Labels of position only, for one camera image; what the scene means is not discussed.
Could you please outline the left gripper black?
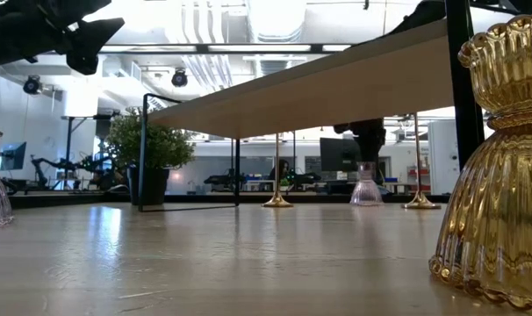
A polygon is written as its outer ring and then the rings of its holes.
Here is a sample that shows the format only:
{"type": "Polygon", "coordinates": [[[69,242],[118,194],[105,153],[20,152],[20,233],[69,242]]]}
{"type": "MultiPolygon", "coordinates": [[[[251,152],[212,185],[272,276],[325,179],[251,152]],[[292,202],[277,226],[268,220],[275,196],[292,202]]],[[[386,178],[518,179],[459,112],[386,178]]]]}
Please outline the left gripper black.
{"type": "Polygon", "coordinates": [[[66,62],[73,70],[94,75],[98,52],[125,20],[81,21],[69,37],[66,31],[68,25],[110,3],[111,0],[3,0],[0,3],[0,66],[19,60],[34,63],[39,54],[55,51],[66,55],[66,62]]]}

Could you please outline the tall gold metal candlestick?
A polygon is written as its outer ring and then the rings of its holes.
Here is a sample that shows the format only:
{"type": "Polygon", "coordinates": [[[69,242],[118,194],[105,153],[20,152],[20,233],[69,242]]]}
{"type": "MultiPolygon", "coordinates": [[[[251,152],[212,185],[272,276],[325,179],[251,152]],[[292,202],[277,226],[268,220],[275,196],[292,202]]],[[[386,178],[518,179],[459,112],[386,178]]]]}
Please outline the tall gold metal candlestick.
{"type": "Polygon", "coordinates": [[[422,178],[421,178],[421,146],[420,146],[420,135],[419,135],[419,120],[418,114],[415,112],[413,114],[414,121],[414,138],[415,138],[415,148],[416,148],[416,192],[413,196],[413,199],[402,205],[406,210],[436,210],[440,209],[441,206],[436,205],[428,200],[422,189],[422,178]]]}
{"type": "Polygon", "coordinates": [[[292,204],[284,200],[280,190],[279,134],[276,134],[275,182],[272,198],[262,204],[264,208],[291,208],[292,204]]]}

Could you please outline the amber ribbed glass candle holder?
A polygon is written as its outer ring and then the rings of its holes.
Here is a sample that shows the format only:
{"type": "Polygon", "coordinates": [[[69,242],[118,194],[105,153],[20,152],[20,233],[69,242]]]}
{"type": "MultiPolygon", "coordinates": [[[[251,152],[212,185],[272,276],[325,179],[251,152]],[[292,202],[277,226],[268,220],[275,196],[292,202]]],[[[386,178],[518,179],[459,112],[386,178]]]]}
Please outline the amber ribbed glass candle holder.
{"type": "Polygon", "coordinates": [[[532,310],[532,13],[475,34],[458,59],[492,134],[457,180],[429,268],[473,296],[532,310]]]}

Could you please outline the black computer monitor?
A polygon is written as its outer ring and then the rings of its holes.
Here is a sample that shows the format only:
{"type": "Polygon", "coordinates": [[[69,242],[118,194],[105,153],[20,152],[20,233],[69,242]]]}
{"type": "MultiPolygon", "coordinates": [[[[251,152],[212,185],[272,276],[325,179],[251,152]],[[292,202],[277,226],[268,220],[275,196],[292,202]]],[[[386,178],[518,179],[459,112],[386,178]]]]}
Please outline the black computer monitor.
{"type": "Polygon", "coordinates": [[[320,138],[321,170],[331,172],[357,171],[360,147],[354,140],[320,138]]]}

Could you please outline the wooden shelf black metal legs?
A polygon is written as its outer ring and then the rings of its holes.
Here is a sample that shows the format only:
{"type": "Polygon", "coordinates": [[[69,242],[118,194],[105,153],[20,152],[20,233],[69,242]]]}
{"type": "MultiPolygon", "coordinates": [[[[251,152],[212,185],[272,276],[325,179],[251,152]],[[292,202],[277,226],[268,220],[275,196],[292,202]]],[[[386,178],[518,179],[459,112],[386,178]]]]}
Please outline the wooden shelf black metal legs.
{"type": "Polygon", "coordinates": [[[149,124],[242,140],[315,126],[452,106],[465,165],[484,140],[469,72],[457,60],[472,35],[470,0],[445,0],[446,17],[169,108],[149,124]]]}

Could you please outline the black background desk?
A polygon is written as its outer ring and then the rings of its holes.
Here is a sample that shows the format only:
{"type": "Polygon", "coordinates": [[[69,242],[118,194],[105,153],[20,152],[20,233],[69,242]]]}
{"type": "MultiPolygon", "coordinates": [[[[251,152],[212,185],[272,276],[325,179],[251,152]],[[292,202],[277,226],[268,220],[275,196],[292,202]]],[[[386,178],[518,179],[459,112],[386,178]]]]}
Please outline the black background desk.
{"type": "Polygon", "coordinates": [[[331,180],[326,181],[326,189],[328,195],[352,195],[356,193],[381,193],[385,194],[386,189],[377,185],[371,180],[349,181],[349,180],[331,180]]]}

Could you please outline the red storage rack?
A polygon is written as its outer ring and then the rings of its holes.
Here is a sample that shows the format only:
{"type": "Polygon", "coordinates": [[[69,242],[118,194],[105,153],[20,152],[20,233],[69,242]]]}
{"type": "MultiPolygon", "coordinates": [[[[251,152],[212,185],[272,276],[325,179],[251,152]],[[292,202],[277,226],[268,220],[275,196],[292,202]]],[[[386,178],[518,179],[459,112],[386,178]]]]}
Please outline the red storage rack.
{"type": "Polygon", "coordinates": [[[418,176],[421,176],[421,190],[425,194],[431,192],[431,177],[428,168],[421,168],[421,172],[415,166],[406,169],[406,183],[408,191],[414,194],[418,190],[418,176]]]}

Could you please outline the black ceiling spotlight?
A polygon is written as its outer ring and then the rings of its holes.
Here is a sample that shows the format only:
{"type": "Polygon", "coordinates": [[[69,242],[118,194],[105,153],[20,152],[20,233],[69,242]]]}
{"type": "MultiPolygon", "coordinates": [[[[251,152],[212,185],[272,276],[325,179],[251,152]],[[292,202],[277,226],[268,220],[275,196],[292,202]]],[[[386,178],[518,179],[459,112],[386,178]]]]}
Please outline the black ceiling spotlight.
{"type": "Polygon", "coordinates": [[[187,85],[188,77],[184,68],[177,68],[174,75],[171,78],[171,83],[177,88],[181,88],[187,85]]]}
{"type": "Polygon", "coordinates": [[[28,95],[39,95],[42,91],[42,84],[39,75],[29,75],[23,85],[24,93],[28,95]]]}

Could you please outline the white cabinet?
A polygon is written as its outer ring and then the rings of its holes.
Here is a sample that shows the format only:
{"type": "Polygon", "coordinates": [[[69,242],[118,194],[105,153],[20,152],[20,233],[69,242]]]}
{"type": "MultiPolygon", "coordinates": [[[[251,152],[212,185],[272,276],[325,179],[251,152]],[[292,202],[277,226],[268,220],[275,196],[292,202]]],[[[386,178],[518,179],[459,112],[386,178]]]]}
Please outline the white cabinet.
{"type": "Polygon", "coordinates": [[[433,195],[451,194],[460,175],[454,120],[428,123],[430,187],[433,195]]]}

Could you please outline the white background desk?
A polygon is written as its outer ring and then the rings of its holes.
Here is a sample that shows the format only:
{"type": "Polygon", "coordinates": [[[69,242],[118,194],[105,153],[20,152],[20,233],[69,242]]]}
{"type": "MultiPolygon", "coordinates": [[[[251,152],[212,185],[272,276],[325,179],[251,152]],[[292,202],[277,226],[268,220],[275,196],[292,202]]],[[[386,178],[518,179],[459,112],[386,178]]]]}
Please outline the white background desk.
{"type": "Polygon", "coordinates": [[[273,180],[247,180],[243,185],[246,192],[272,192],[273,189],[273,180]]]}

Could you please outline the black T-shaped stand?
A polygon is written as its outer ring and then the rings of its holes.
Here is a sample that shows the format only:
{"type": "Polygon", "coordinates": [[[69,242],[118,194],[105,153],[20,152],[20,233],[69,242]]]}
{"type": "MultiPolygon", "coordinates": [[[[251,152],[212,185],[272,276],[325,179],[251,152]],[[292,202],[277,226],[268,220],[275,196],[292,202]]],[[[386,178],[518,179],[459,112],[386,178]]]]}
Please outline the black T-shaped stand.
{"type": "Polygon", "coordinates": [[[72,134],[73,132],[80,127],[86,120],[110,120],[112,118],[112,115],[101,115],[97,114],[94,116],[61,116],[61,119],[66,120],[68,122],[68,128],[67,128],[67,139],[66,139],[66,151],[65,151],[65,163],[64,163],[64,178],[62,180],[62,186],[61,188],[63,190],[69,190],[70,187],[68,186],[68,172],[70,168],[70,151],[71,151],[71,142],[72,142],[72,134]]]}

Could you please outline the green potted plant black pot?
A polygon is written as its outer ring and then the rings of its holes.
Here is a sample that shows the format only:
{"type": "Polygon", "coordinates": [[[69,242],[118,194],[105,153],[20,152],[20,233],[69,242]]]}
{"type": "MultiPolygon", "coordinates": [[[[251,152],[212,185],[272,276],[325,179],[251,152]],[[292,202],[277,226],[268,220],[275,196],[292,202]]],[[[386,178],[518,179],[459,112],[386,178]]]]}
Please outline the green potted plant black pot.
{"type": "Polygon", "coordinates": [[[140,171],[141,109],[129,108],[112,119],[106,144],[113,164],[124,173],[133,205],[161,205],[169,173],[192,161],[193,133],[155,124],[147,125],[145,167],[140,171]]]}

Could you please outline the blue-lit computer monitor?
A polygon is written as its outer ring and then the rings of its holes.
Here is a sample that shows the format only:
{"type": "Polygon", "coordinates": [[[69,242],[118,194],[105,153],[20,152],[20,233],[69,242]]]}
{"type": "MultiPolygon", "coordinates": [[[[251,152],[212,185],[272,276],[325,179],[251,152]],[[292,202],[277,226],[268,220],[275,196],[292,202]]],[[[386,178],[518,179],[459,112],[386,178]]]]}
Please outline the blue-lit computer monitor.
{"type": "Polygon", "coordinates": [[[19,170],[24,167],[26,142],[11,143],[0,148],[0,169],[19,170]]]}

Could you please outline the black metal table frame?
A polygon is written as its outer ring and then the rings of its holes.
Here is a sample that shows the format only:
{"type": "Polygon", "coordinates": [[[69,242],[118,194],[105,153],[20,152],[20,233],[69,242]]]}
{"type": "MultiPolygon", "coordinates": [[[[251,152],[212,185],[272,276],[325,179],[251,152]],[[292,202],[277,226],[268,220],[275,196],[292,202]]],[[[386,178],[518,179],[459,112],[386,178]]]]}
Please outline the black metal table frame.
{"type": "MultiPolygon", "coordinates": [[[[270,200],[271,193],[266,195],[240,194],[238,201],[241,204],[261,204],[270,200]]],[[[413,196],[386,195],[383,196],[385,203],[398,204],[412,200],[413,196]]],[[[429,195],[428,199],[433,203],[447,204],[450,195],[429,195]]],[[[307,195],[294,194],[285,196],[284,199],[293,204],[346,204],[350,196],[346,195],[307,195]]],[[[49,195],[15,195],[9,200],[13,209],[28,209],[52,207],[60,205],[86,205],[103,203],[130,203],[129,194],[105,193],[105,194],[49,194],[49,195]]],[[[164,203],[169,204],[228,204],[235,201],[234,194],[213,195],[165,195],[164,203]]]]}

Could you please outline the black overhead frame beam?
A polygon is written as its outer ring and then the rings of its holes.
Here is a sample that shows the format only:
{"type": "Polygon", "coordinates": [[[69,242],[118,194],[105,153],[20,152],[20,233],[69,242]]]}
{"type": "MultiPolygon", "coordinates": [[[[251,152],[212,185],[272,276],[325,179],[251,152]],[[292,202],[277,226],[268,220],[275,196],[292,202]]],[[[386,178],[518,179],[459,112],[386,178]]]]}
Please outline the black overhead frame beam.
{"type": "Polygon", "coordinates": [[[120,44],[106,45],[101,54],[334,54],[349,48],[350,44],[304,43],[242,43],[242,44],[120,44]]]}

